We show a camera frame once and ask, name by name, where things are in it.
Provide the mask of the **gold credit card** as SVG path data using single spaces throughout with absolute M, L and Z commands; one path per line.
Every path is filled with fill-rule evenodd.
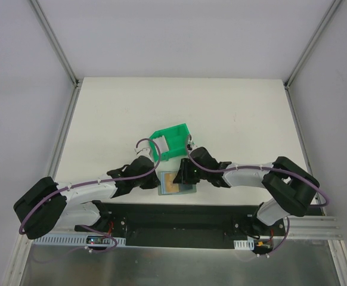
M 163 172 L 161 174 L 161 193 L 163 195 L 179 193 L 179 185 L 174 183 L 176 173 Z

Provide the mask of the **sage green card holder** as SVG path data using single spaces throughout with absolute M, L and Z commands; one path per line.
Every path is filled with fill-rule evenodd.
M 175 172 L 160 172 L 159 180 L 160 186 L 158 187 L 159 195 L 181 195 L 196 193 L 195 185 L 175 184 L 174 179 L 177 173 Z

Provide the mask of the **green plastic bin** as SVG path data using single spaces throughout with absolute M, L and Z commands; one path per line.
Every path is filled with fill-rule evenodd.
M 153 152 L 154 161 L 158 161 L 159 159 L 154 143 L 157 144 L 160 150 L 161 161 L 168 161 L 172 158 L 186 155 L 185 148 L 189 134 L 190 132 L 185 123 L 155 131 L 149 137 L 153 141 L 149 144 Z

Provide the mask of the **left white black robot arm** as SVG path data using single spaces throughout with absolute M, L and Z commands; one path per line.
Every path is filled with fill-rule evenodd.
M 20 221 L 18 232 L 34 240 L 49 233 L 77 206 L 127 195 L 134 188 L 154 189 L 160 185 L 156 175 L 159 164 L 141 155 L 107 172 L 106 177 L 64 187 L 50 176 L 43 177 L 14 203 Z

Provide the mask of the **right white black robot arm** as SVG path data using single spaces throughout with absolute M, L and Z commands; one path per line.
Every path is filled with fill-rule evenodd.
M 173 182 L 195 185 L 201 180 L 217 188 L 248 186 L 267 190 L 272 199 L 262 203 L 251 218 L 252 231 L 258 235 L 265 235 L 274 223 L 288 215 L 305 216 L 320 186 L 287 157 L 279 156 L 263 165 L 239 165 L 217 161 L 205 147 L 189 151 Z

